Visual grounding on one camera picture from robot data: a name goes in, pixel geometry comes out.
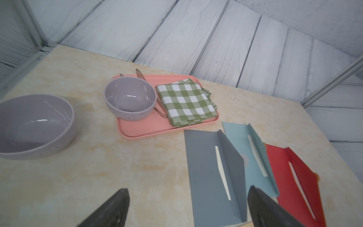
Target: light blue cutting board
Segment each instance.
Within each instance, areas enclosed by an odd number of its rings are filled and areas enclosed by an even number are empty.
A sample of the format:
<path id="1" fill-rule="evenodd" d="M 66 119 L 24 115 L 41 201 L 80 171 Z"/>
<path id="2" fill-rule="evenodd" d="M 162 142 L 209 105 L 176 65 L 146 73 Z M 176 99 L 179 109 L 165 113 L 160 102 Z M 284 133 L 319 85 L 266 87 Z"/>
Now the light blue cutting board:
<path id="1" fill-rule="evenodd" d="M 222 122 L 222 124 L 227 138 L 244 159 L 247 194 L 250 187 L 254 185 L 256 188 L 263 190 L 270 197 L 279 196 L 280 193 L 272 173 L 266 148 L 252 126 L 229 122 Z M 248 135 L 250 135 L 253 140 L 263 168 L 267 173 L 266 177 L 252 152 Z"/>

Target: beige tabletop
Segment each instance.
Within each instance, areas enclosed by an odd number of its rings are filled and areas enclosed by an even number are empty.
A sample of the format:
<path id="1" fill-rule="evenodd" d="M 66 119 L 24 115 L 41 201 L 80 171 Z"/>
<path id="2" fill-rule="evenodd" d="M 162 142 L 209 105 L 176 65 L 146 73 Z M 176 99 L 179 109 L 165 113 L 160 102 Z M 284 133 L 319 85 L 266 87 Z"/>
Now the beige tabletop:
<path id="1" fill-rule="evenodd" d="M 0 159 L 0 226 L 79 224 L 120 188 L 130 192 L 126 226 L 193 226 L 183 131 L 122 138 L 103 101 L 113 75 L 173 74 L 59 45 L 5 99 L 45 93 L 68 100 L 79 132 L 62 152 L 38 160 Z M 222 121 L 251 123 L 261 139 L 290 147 L 320 175 L 328 226 L 361 226 L 363 185 L 297 102 L 200 80 Z"/>

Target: green checkered cloth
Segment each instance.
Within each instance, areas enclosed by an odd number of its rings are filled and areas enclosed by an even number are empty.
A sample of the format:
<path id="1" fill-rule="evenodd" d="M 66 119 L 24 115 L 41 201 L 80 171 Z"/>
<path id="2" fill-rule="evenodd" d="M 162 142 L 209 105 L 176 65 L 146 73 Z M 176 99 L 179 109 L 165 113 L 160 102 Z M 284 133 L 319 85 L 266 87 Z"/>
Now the green checkered cloth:
<path id="1" fill-rule="evenodd" d="M 195 125 L 218 115 L 211 93 L 192 79 L 158 85 L 156 90 L 174 127 Z"/>

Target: small gray bowl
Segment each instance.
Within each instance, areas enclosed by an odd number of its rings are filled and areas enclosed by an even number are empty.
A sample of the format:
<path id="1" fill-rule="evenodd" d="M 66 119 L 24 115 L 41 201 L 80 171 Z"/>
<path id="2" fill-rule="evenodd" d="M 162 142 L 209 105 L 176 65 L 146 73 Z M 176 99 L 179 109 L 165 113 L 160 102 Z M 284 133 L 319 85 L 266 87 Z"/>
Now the small gray bowl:
<path id="1" fill-rule="evenodd" d="M 74 110 L 63 98 L 32 94 L 0 103 L 2 158 L 43 158 L 63 150 L 75 134 Z"/>
<path id="2" fill-rule="evenodd" d="M 118 118 L 138 121 L 154 109 L 156 91 L 147 81 L 131 76 L 110 81 L 104 92 L 107 107 Z"/>

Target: red cutting board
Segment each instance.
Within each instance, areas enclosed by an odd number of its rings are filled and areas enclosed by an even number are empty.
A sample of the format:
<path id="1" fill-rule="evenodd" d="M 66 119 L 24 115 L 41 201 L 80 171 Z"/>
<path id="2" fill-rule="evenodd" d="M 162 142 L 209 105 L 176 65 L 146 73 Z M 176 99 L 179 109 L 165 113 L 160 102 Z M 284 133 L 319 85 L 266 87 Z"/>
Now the red cutting board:
<path id="1" fill-rule="evenodd" d="M 307 227 L 326 227 L 318 180 L 314 172 L 289 147 L 284 149 L 268 144 L 266 147 L 280 192 L 277 197 L 279 205 Z M 295 183 L 289 162 L 295 170 L 315 219 Z"/>

